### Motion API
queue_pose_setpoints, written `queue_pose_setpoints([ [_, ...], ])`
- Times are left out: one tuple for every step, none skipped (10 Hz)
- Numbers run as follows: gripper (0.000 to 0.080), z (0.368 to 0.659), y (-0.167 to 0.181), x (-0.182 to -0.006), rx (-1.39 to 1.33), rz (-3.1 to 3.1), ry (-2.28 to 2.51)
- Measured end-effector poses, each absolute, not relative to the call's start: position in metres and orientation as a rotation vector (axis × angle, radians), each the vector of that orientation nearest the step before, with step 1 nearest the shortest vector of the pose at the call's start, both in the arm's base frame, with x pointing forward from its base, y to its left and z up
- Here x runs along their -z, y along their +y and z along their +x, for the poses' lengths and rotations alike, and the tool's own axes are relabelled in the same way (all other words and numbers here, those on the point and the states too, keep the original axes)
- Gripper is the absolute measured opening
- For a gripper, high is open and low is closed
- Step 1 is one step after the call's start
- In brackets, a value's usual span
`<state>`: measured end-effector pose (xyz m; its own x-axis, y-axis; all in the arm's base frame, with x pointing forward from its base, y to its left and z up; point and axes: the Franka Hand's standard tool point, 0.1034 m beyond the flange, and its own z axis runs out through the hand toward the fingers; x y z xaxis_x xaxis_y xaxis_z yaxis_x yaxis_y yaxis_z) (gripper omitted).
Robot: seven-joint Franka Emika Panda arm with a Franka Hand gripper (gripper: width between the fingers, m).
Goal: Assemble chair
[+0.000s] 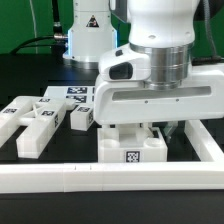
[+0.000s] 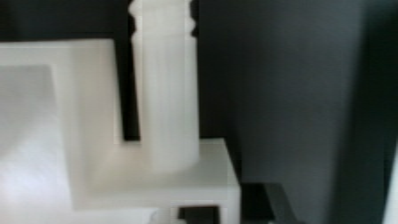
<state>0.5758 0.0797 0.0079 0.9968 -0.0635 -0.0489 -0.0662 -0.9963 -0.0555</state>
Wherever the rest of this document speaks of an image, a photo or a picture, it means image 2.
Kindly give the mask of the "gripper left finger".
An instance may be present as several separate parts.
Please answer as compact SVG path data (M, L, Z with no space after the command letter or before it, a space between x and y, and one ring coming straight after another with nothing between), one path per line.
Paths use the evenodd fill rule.
M182 207L177 211L177 218L186 224L220 224L218 207Z

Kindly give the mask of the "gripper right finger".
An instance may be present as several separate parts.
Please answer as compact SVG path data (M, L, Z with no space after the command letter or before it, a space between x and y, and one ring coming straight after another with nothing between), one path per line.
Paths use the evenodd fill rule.
M276 183L241 185L241 224L296 224L287 196Z

